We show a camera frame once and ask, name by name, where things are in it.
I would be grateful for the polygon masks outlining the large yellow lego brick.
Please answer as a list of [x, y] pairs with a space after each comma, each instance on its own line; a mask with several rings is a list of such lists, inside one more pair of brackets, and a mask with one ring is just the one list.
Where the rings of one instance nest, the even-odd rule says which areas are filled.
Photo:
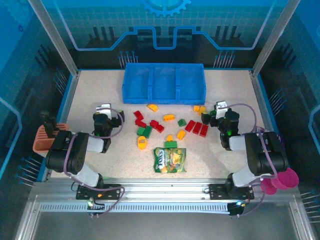
[[147, 142], [147, 139], [145, 136], [141, 135], [138, 137], [137, 146], [140, 150], [146, 149], [147, 144], [148, 144], [148, 142]]

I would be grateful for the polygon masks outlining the black tool in rack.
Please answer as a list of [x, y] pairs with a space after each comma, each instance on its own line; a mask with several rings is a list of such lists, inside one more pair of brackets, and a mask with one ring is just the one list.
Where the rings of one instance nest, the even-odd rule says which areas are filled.
[[57, 127], [56, 118], [53, 115], [51, 115], [49, 111], [42, 110], [40, 112], [40, 120], [44, 126], [44, 129], [48, 138], [50, 139], [55, 138], [56, 136], [54, 135], [54, 132], [60, 130]]

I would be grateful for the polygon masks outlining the green yellow candy bag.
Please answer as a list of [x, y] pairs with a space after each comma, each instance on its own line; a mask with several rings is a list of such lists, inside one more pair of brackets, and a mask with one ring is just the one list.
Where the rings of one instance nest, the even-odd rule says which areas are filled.
[[187, 151], [185, 148], [162, 148], [153, 150], [154, 165], [156, 173], [171, 174], [184, 173]]

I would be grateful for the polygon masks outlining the blue three-compartment bin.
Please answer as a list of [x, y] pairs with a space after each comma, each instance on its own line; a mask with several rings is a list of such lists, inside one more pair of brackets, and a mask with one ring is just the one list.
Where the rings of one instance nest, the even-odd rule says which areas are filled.
[[128, 63], [125, 67], [125, 104], [203, 105], [206, 91], [202, 63]]

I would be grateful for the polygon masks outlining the orange slotted rack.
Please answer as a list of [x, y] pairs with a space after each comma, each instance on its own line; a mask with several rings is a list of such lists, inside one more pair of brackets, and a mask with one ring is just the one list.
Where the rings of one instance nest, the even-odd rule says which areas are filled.
[[58, 135], [58, 130], [53, 131], [53, 138], [49, 138], [44, 125], [41, 125], [37, 132], [36, 132], [36, 136], [33, 142], [33, 147], [32, 150], [42, 156], [45, 157], [47, 155], [47, 153], [49, 152], [55, 137]]

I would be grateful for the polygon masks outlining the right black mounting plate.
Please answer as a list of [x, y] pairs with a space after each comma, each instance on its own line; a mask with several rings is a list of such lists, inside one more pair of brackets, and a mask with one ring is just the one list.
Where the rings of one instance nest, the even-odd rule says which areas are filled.
[[250, 187], [236, 187], [227, 184], [209, 184], [210, 200], [254, 200], [254, 192]]

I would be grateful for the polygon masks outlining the magenta plastic goblet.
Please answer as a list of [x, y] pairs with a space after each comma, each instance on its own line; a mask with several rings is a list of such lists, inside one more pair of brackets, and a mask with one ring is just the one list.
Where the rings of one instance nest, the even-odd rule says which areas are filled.
[[277, 190], [289, 190], [298, 186], [300, 183], [297, 173], [287, 168], [286, 171], [279, 172], [277, 178], [265, 178], [260, 185], [263, 193], [267, 195], [274, 195]]

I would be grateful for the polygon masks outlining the black controller board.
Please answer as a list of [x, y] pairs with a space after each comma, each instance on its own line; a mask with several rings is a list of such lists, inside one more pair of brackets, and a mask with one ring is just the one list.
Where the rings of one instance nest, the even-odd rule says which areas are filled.
[[99, 216], [102, 214], [101, 212], [95, 212], [105, 210], [105, 204], [103, 203], [97, 203], [96, 199], [94, 197], [90, 197], [87, 202], [87, 211], [88, 215], [93, 218], [99, 218]]
[[247, 204], [246, 200], [240, 200], [237, 202], [231, 202], [227, 204], [227, 211], [229, 216], [238, 216], [242, 215]]

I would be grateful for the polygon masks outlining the aluminium front rail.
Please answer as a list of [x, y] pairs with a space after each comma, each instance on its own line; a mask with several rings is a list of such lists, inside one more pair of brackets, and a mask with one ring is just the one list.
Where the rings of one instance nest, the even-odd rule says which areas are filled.
[[[123, 203], [200, 203], [209, 202], [204, 193], [210, 184], [224, 184], [223, 178], [108, 178], [106, 184], [120, 184], [125, 188]], [[76, 201], [68, 178], [50, 178], [36, 182], [29, 194], [29, 202]]]

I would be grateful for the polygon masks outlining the aluminium frame post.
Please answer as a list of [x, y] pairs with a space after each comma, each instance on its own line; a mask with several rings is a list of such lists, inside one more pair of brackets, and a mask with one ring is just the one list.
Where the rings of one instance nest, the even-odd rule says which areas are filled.
[[275, 23], [265, 45], [263, 46], [258, 58], [252, 68], [251, 74], [254, 78], [258, 76], [264, 64], [266, 63], [268, 57], [270, 56], [272, 50], [274, 49], [279, 38], [283, 34], [288, 22], [293, 16], [297, 6], [301, 0], [288, 0], [287, 4], [282, 10], [277, 22]]
[[70, 74], [73, 77], [77, 77], [79, 73], [78, 68], [44, 4], [41, 0], [28, 0], [28, 2], [32, 7], [34, 13], [36, 14], [37, 18], [39, 19], [40, 23], [42, 24], [42, 27], [46, 31], [51, 42], [53, 43], [55, 49], [59, 53], [62, 61], [69, 70]]

